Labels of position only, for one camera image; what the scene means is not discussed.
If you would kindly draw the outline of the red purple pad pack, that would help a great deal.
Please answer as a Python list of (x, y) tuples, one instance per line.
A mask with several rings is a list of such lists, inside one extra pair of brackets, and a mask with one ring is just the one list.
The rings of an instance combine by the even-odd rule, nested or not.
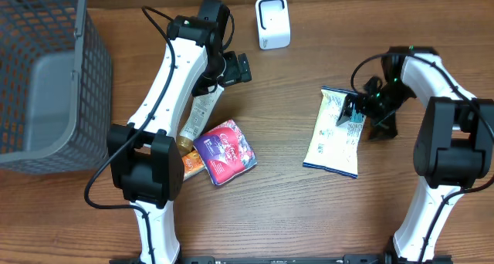
[(220, 186), (257, 165), (255, 152), (234, 120), (227, 120), (193, 142), (214, 185)]

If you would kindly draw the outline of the orange small box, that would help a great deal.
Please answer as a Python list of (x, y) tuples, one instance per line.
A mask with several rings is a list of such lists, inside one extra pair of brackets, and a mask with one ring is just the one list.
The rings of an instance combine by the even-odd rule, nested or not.
[(192, 151), (186, 154), (182, 158), (184, 164), (184, 180), (187, 181), (189, 178), (195, 176), (196, 174), (202, 172), (205, 169), (205, 164), (201, 159), (200, 154), (197, 151)]

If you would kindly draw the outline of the white tube with gold cap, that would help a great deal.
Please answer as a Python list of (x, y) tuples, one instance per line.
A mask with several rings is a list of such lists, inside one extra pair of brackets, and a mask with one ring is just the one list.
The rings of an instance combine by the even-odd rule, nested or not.
[(178, 150), (182, 157), (192, 151), (194, 140), (201, 135), (215, 104), (224, 91), (222, 86), (217, 86), (215, 90), (210, 86), (208, 89), (210, 93), (193, 99), (189, 117), (177, 137)]

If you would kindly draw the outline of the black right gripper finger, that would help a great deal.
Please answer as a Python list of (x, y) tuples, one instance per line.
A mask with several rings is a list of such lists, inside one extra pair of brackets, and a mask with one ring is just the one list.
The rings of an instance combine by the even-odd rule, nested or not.
[(360, 94), (348, 93), (343, 99), (343, 107), (340, 111), (336, 125), (343, 126), (348, 122), (363, 124), (366, 119), (366, 116), (363, 113), (363, 108), (364, 96)]
[(369, 140), (387, 140), (395, 138), (398, 135), (396, 124), (396, 113), (391, 111), (386, 115), (369, 115), (371, 130)]

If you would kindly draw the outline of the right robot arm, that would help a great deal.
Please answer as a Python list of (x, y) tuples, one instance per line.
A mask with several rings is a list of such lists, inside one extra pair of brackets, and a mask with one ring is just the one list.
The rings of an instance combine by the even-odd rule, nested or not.
[(362, 113), (371, 120), (373, 138), (393, 138), (403, 103), (415, 98), (425, 107), (413, 155), (418, 185), (403, 223), (376, 261), (450, 263), (451, 256), (435, 255), (435, 244), (452, 209), (463, 195), (493, 184), (474, 185), (492, 162), (493, 101), (465, 90), (432, 47), (392, 46), (376, 57), (383, 77), (347, 94), (337, 125)]

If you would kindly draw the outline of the yellow snack bag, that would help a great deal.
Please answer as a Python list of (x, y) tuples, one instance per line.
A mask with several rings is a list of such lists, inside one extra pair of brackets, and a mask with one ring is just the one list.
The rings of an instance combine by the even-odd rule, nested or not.
[(353, 111), (347, 122), (338, 125), (344, 100), (354, 93), (328, 86), (323, 86), (321, 93), (323, 98), (303, 166), (357, 178), (357, 147), (366, 116)]

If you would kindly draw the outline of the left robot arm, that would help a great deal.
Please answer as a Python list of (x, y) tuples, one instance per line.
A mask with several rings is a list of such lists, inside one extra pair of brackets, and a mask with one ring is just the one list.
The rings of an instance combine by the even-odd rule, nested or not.
[(126, 125), (110, 127), (106, 166), (137, 217), (142, 249), (135, 263), (180, 257), (173, 213), (184, 179), (178, 124), (189, 97), (251, 80), (246, 55), (227, 50), (232, 40), (225, 30), (233, 24), (222, 1), (203, 0), (196, 16), (178, 15), (159, 29), (167, 44), (151, 88)]

